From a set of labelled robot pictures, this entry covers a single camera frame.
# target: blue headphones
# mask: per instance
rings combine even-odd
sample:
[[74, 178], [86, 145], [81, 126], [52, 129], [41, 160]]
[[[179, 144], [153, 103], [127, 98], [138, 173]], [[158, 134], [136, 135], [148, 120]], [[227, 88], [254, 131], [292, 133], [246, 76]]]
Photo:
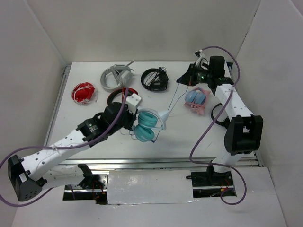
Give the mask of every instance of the blue headphones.
[[198, 105], [203, 105], [206, 100], [206, 95], [204, 93], [198, 93], [196, 90], [188, 91], [185, 95], [185, 102], [194, 103]]
[[[139, 141], [152, 141], [152, 139], [155, 137], [153, 130], [166, 130], [165, 122], [170, 113], [169, 111], [157, 112], [152, 109], [140, 109], [138, 110], [138, 113], [138, 125], [133, 128], [133, 131]], [[158, 119], [162, 123], [161, 127], [156, 127]]]

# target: white table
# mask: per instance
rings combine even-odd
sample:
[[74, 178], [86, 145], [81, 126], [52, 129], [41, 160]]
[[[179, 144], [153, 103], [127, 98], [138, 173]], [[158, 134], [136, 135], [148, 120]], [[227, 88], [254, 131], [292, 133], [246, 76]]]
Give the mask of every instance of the white table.
[[[104, 111], [109, 93], [101, 87], [100, 76], [105, 69], [117, 63], [126, 64], [128, 62], [74, 62], [72, 64], [59, 111], [51, 131], [49, 144], [67, 135], [85, 119]], [[187, 71], [189, 64], [190, 62], [134, 62], [131, 68], [134, 69], [135, 75], [129, 87], [137, 90], [143, 98], [142, 107], [158, 111], [167, 110], [178, 85], [176, 79]], [[160, 66], [167, 69], [168, 89], [164, 92], [151, 92], [144, 89], [140, 82], [142, 73], [149, 68]], [[225, 66], [225, 72], [225, 76], [229, 76], [227, 65]], [[98, 88], [97, 102], [86, 106], [74, 103], [71, 98], [71, 91], [81, 82], [93, 83]], [[209, 90], [206, 84], [200, 84], [199, 86]], [[185, 92], [186, 88], [185, 85], [179, 85], [173, 104]], [[120, 101], [120, 99], [121, 96], [118, 96], [115, 100]], [[212, 121], [210, 111], [217, 103], [219, 103], [219, 100], [211, 94], [205, 108], [205, 115], [201, 116], [185, 108], [184, 97], [182, 97], [167, 120], [167, 130], [161, 131], [155, 143], [142, 143], [133, 140], [130, 135], [122, 135], [116, 132], [107, 141], [95, 145], [88, 151], [76, 154], [72, 158], [188, 158], [193, 145]], [[225, 128], [214, 125], [196, 149], [194, 157], [214, 158], [220, 152], [226, 152], [223, 144], [225, 133]]]

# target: white headphones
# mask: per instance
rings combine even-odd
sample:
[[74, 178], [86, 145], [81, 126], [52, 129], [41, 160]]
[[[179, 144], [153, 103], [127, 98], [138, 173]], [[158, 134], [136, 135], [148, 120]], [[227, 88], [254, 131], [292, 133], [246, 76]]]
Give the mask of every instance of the white headphones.
[[[134, 61], [131, 61], [127, 65], [113, 65], [112, 67], [106, 69], [100, 78], [101, 86], [104, 90], [107, 92], [113, 92], [117, 89], [126, 87], [128, 84], [129, 79], [134, 75], [134, 70], [129, 67], [130, 64], [132, 64]], [[109, 87], [106, 84], [106, 76], [112, 73], [115, 77], [115, 80], [117, 82], [116, 87]]]

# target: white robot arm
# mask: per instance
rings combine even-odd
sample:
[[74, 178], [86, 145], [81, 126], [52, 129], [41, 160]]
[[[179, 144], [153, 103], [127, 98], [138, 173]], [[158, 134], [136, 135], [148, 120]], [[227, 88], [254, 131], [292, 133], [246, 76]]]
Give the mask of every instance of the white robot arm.
[[[261, 116], [255, 116], [243, 103], [237, 91], [234, 88], [234, 82], [230, 77], [225, 77], [225, 59], [222, 56], [211, 56], [209, 65], [201, 64], [201, 52], [196, 52], [200, 56], [198, 64], [190, 64], [187, 72], [180, 77], [177, 82], [188, 86], [195, 86], [198, 83], [206, 83], [212, 93], [224, 105], [230, 97], [225, 111], [229, 121], [225, 125], [227, 128], [224, 137], [226, 151], [213, 160], [214, 163], [226, 166], [234, 166], [236, 162], [245, 154], [249, 154], [260, 147], [261, 134], [263, 128], [263, 119]], [[215, 173], [225, 173], [230, 168], [213, 165]]]
[[67, 167], [58, 166], [69, 157], [105, 141], [110, 135], [125, 128], [132, 129], [136, 120], [137, 107], [141, 98], [132, 94], [126, 104], [114, 102], [102, 113], [86, 119], [69, 135], [32, 155], [19, 158], [14, 155], [8, 159], [9, 178], [19, 201], [27, 201], [37, 196], [43, 189], [66, 184], [90, 184], [94, 176], [85, 164]]

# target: headphone ear cup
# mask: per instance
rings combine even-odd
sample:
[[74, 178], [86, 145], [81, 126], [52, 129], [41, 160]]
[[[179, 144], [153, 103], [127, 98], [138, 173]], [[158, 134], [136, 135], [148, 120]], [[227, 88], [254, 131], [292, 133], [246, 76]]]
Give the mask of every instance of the headphone ear cup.
[[206, 95], [204, 93], [197, 93], [197, 96], [194, 99], [194, 103], [199, 103], [203, 105], [205, 99], [206, 99]]
[[198, 93], [196, 91], [188, 91], [185, 95], [185, 101], [187, 103], [192, 103], [197, 95]]
[[121, 77], [123, 86], [128, 83], [129, 79], [132, 77], [132, 72], [129, 70], [123, 70], [119, 73], [119, 76]]
[[135, 136], [141, 142], [147, 142], [155, 137], [155, 133], [151, 129], [143, 128], [140, 125], [135, 127]]

